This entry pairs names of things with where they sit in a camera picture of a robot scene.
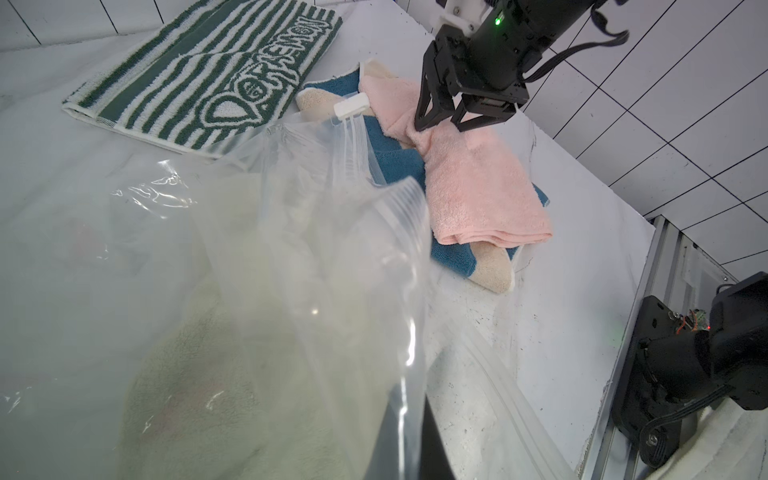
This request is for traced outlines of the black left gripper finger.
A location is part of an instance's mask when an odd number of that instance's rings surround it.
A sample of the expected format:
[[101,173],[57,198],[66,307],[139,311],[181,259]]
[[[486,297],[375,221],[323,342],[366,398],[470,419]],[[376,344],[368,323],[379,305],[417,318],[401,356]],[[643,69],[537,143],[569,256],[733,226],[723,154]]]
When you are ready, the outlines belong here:
[[424,402],[420,480],[455,480],[429,399]]

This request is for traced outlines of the pink towel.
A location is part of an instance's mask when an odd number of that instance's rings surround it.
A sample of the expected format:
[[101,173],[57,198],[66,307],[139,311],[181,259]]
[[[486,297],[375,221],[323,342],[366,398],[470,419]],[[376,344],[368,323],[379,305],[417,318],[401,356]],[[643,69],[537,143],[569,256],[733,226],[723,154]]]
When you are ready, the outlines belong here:
[[521,162],[490,127],[461,132],[449,120],[417,131],[419,88],[401,78],[364,75],[359,87],[383,133],[415,148],[425,168],[431,228],[442,245],[541,243],[550,219]]

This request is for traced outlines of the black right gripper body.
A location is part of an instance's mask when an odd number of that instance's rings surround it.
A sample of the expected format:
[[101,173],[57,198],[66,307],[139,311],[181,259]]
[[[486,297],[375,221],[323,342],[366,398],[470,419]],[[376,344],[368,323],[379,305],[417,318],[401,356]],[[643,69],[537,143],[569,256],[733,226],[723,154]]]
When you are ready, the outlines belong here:
[[510,102],[529,100],[526,76],[544,51],[598,1],[493,1],[487,17],[470,34],[458,26],[440,27],[426,53],[449,53],[456,65],[459,94]]

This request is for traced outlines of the teal and beige towel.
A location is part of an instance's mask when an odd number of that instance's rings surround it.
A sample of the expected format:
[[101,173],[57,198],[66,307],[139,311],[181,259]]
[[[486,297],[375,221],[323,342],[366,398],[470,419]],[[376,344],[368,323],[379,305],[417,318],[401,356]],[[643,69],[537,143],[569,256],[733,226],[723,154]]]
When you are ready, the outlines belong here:
[[[296,96],[296,104],[299,110],[308,114],[329,116],[333,114],[335,104],[343,98],[363,93],[359,83],[364,75],[399,78],[383,64],[370,60],[340,77],[305,84]],[[394,183],[412,177],[426,194],[425,168],[420,154],[414,147],[386,136],[371,106],[364,111],[363,118],[385,181]],[[548,202],[546,195],[533,186],[545,209]],[[440,265],[494,293],[504,293],[511,288],[512,260],[519,248],[525,245],[514,248],[501,248],[487,242],[442,245],[435,239],[433,231],[432,235],[431,256]]]

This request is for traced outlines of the pale green towel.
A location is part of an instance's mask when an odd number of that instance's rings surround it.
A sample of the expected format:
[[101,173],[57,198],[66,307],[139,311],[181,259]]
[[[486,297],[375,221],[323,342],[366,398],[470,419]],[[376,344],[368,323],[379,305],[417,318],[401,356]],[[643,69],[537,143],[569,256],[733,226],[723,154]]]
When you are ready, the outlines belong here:
[[415,181],[194,180],[206,272],[130,387],[121,479],[415,479],[426,202]]

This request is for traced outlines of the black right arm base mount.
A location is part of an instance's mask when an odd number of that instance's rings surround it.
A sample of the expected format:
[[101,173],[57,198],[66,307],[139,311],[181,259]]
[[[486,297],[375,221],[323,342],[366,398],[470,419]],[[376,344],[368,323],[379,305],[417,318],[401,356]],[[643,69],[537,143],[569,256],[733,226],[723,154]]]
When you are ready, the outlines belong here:
[[[665,401],[680,409],[653,417],[644,431],[664,439],[681,433],[680,421],[723,398],[744,410],[767,407],[767,275],[758,272],[725,289],[717,290],[708,323],[702,325],[690,313],[682,329],[692,341],[674,337],[663,344],[662,359],[671,363],[669,377],[659,376],[656,387],[665,390]],[[643,453],[644,463],[657,469],[680,446],[655,447]]]

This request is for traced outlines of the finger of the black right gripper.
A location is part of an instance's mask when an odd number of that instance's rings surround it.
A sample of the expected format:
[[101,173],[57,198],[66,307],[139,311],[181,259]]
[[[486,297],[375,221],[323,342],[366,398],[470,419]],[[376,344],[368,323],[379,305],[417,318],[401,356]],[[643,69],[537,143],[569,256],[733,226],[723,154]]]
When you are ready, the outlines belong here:
[[502,124],[517,113],[517,105],[487,98],[463,98],[451,122],[459,132]]
[[419,100],[414,117],[418,132],[449,119],[457,124],[454,98],[459,94],[456,65],[449,53],[424,55]]

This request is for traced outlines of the clear plastic vacuum bag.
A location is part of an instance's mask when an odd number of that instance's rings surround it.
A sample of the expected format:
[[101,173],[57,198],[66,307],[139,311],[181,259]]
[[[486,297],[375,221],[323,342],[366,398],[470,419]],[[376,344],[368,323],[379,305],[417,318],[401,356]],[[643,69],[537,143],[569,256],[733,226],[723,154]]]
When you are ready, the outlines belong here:
[[570,479],[352,99],[168,158],[1,122],[5,479]]

